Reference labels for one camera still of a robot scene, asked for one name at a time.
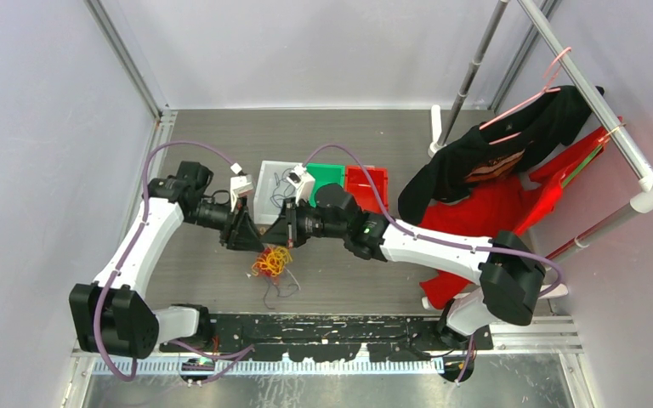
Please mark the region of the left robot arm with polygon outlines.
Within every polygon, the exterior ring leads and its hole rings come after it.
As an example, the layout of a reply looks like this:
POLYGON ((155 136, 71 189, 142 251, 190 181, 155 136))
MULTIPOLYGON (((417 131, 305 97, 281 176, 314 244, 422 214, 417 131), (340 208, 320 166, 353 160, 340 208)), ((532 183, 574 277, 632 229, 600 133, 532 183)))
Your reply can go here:
POLYGON ((91 283, 75 285, 69 295, 81 350, 144 359, 173 340, 195 351, 213 344, 215 328, 207 307, 176 303, 153 310, 144 295, 168 241, 184 224, 218 231, 219 244, 231 251, 264 250, 248 212, 253 179, 237 164, 231 169, 225 202, 207 195, 213 172, 195 161, 183 161, 176 174, 147 183, 139 214, 111 261, 91 283))

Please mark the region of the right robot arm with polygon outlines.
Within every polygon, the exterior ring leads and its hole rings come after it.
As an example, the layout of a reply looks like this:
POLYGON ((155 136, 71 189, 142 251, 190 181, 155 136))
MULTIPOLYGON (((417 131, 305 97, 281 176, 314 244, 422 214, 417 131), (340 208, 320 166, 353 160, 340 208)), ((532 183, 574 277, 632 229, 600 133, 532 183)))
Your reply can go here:
POLYGON ((421 265, 475 284, 473 292, 443 309, 438 337, 449 349, 461 348, 477 330, 495 322, 528 326, 545 276, 537 257, 511 232, 490 238, 422 229, 360 208, 337 184, 319 188, 316 206, 286 199, 261 240, 296 248, 310 238, 340 239, 358 258, 421 265))

